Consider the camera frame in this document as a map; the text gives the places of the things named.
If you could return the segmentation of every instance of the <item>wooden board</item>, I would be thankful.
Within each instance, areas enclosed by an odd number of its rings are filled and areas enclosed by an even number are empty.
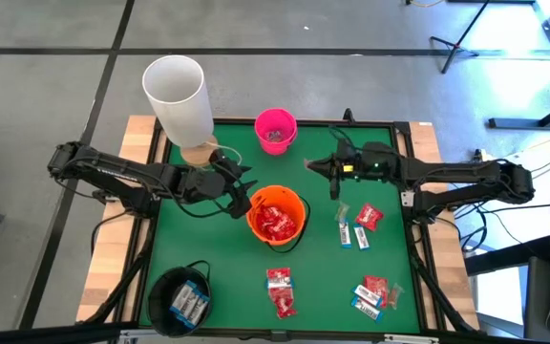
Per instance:
[[[122,141],[119,155],[122,158],[145,163],[150,150],[150,142],[154,131],[155,117],[153,116],[130,116],[126,133]],[[426,162],[440,162],[440,154],[436,144],[436,136],[431,123],[411,122],[412,143],[415,156]],[[404,148],[404,141],[399,135],[398,142],[401,150]],[[162,157],[164,149],[164,134],[159,138],[157,161]],[[424,189],[433,192],[447,190],[446,184],[425,184]],[[103,218],[110,217],[121,212],[119,204],[108,204],[105,207]],[[443,212],[439,215],[442,218],[453,220],[453,214]],[[144,237],[147,222],[142,224],[142,235]],[[130,241],[133,218],[123,216],[119,219],[104,225],[98,233],[95,253],[89,267],[86,284],[76,319],[84,320],[90,317],[98,306],[107,298],[114,289],[122,274],[124,259]],[[451,225],[437,223],[429,226],[434,252],[434,263],[438,283],[443,289],[454,307],[461,313],[464,319],[474,328],[478,329],[475,305],[472,299],[470,284],[466,275],[464,259],[457,240],[457,232]],[[137,251],[141,248],[143,241],[139,241]],[[430,292],[422,286],[422,294],[426,305],[426,318],[429,328],[435,329],[434,306]],[[131,318],[131,309],[135,301],[137,290],[137,278],[129,287],[125,302],[123,320]]]

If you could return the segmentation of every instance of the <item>desk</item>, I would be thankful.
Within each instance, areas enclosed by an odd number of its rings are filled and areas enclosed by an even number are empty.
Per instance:
[[[147,162],[150,146],[153,143],[156,149],[153,151],[155,161],[163,156],[166,137],[160,135],[153,138],[155,118],[149,116],[131,116],[122,142],[119,155],[122,158],[133,161]],[[424,161],[440,161],[434,129],[430,123],[409,123],[412,138],[412,148],[417,158]],[[405,141],[402,135],[397,135],[400,151],[405,152]],[[325,181],[325,193],[328,190]],[[426,184],[426,189],[432,191],[446,190],[445,184]],[[104,218],[121,212],[119,204],[108,204],[104,211]],[[443,213],[442,217],[453,219],[451,213]],[[109,292],[118,282],[123,272],[125,262],[128,261],[129,247],[134,247],[134,253],[141,248],[143,238],[148,229],[148,222],[137,222],[138,239],[133,243],[131,232],[134,219],[130,216],[121,217],[104,225],[99,231],[95,253],[89,268],[85,289],[77,313],[77,320],[83,320],[96,311],[100,303],[105,300]],[[447,224],[437,223],[429,226],[432,240],[434,266],[439,285],[448,296],[454,307],[462,314],[464,319],[473,327],[478,327],[475,306],[472,300],[463,257],[454,228]],[[418,237],[418,228],[413,229]],[[423,254],[422,246],[418,245],[420,254]],[[118,311],[118,316],[123,320],[137,319],[138,310],[134,305],[139,300],[137,296],[138,279],[126,293],[124,306]],[[422,283],[422,298],[426,325],[430,329],[436,328],[436,316],[434,314],[433,300],[428,289]]]

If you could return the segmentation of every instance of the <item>orange bucket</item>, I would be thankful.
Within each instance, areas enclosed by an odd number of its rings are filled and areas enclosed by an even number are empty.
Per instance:
[[[252,228],[252,232],[260,241],[271,246],[282,246],[296,238],[305,224],[305,206],[298,195],[285,186],[270,185],[256,191],[249,200],[252,203],[252,208],[247,212],[245,218],[247,224]],[[256,225],[256,217],[260,205],[278,206],[284,211],[296,224],[294,235],[284,240],[270,240],[264,236],[263,231]]]

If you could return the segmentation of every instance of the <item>green table surface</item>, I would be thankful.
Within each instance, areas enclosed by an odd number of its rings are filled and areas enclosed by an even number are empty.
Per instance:
[[[387,129],[347,128],[345,132],[357,146],[368,140],[391,144]],[[279,157],[269,156],[262,150],[251,125],[219,124],[214,134],[220,144],[232,146],[242,154],[243,165],[253,167],[243,175],[246,182],[258,180],[250,193],[279,184],[308,200],[311,216],[307,232],[290,253],[275,253],[254,236],[245,218],[233,220],[221,214],[196,219],[182,213],[174,202],[163,201],[142,302],[141,326],[151,326],[146,299],[159,277],[168,269],[202,259],[211,264],[213,291],[213,311],[203,325],[205,328],[419,332],[402,209],[393,185],[342,183],[341,200],[350,206],[350,222],[365,203],[373,204],[385,214],[376,232],[366,231],[370,241],[368,250],[360,251],[352,228],[353,247],[342,248],[334,220],[338,202],[329,198],[328,181],[304,166],[304,159],[321,159],[336,149],[336,141],[327,127],[299,127],[298,138]],[[226,154],[234,159],[233,153]],[[183,163],[175,146],[170,162]],[[188,209],[207,213],[216,207],[204,202],[189,205]],[[295,282],[294,308],[298,314],[281,320],[267,296],[264,281],[267,269],[284,267],[291,268]],[[377,324],[351,306],[351,290],[362,283],[364,275],[388,278],[390,288],[397,283],[405,291],[397,310],[384,309]]]

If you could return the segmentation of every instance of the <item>tripod stand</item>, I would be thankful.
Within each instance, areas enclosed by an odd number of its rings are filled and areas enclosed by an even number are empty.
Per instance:
[[[473,21],[470,23],[468,28],[466,28],[466,31],[464,31],[462,36],[459,37],[459,39],[457,40],[457,43],[452,43],[450,41],[447,41],[447,40],[444,40],[442,38],[438,38],[438,37],[435,37],[435,36],[430,37],[431,40],[435,40],[437,42],[443,43],[443,44],[447,45],[448,48],[452,47],[449,51],[449,57],[447,57],[447,61],[445,62],[445,66],[443,67],[442,71],[440,71],[440,73],[442,73],[442,74],[447,73],[447,70],[449,70],[449,65],[451,65],[451,63],[453,62],[453,60],[454,60],[455,56],[457,55],[457,53],[468,52],[468,53],[472,54],[473,57],[478,56],[477,52],[473,52],[473,51],[470,51],[468,49],[464,49],[460,45],[462,44],[462,41],[464,40],[464,38],[466,38],[466,34],[468,34],[470,29],[473,27],[473,25],[475,24],[476,20],[480,17],[480,15],[483,13],[483,10],[485,10],[485,8],[487,7],[487,4],[489,4],[490,1],[491,0],[485,0],[485,2],[483,3],[483,6],[481,6],[480,10],[478,10],[478,13],[475,15],[475,18],[473,18]]]

